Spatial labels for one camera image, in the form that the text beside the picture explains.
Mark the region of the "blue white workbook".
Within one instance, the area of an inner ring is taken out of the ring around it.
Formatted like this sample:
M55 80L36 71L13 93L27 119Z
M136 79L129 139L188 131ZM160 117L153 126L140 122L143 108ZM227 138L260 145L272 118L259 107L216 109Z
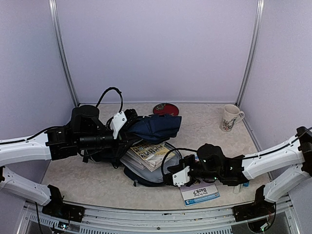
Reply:
M220 193L215 184L200 182L190 187L180 187L185 206L196 205L220 197Z

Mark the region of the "pink illustrated picture book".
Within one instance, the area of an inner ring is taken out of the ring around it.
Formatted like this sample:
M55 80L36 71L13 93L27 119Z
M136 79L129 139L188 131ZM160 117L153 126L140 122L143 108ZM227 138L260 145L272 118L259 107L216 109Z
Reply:
M165 143L154 145L142 141L133 145L127 151L127 154L130 158L153 172L161 166L163 158L169 150L170 149L165 146Z

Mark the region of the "navy blue student backpack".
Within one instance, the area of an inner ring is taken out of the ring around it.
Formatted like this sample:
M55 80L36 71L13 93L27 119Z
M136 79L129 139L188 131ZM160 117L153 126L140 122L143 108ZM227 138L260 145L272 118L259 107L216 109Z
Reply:
M172 116L169 114L137 116L126 128L121 128L125 134L122 139L121 148L112 148L110 151L105 149L85 149L83 162L87 163L91 156L99 160L109 161L114 167L118 167L120 159L126 152L138 143L147 145L157 145L176 137L182 122L181 116Z

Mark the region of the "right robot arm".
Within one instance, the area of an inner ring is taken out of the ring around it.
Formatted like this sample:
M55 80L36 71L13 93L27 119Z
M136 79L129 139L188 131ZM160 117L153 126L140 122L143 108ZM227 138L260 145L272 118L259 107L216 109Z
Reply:
M162 173L163 182L180 187L202 179L238 186L288 166L279 177L256 190L253 202L233 207L236 221L274 213L280 197L312 176L312 130L301 126L296 131L296 135L279 145L233 158L226 157L219 146L204 144L180 159L178 165L168 167L168 173Z

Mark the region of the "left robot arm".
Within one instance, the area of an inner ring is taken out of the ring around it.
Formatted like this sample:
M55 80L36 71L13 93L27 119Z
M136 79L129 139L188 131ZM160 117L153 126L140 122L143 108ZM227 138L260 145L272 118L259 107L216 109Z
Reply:
M26 179L8 168L9 164L33 160L60 160L77 156L81 151L100 151L121 142L119 132L127 121L123 111L117 112L106 127L99 120L99 109L83 105L72 110L71 119L64 126L49 127L24 138L0 143L0 187L38 203L55 215L68 213L59 189Z

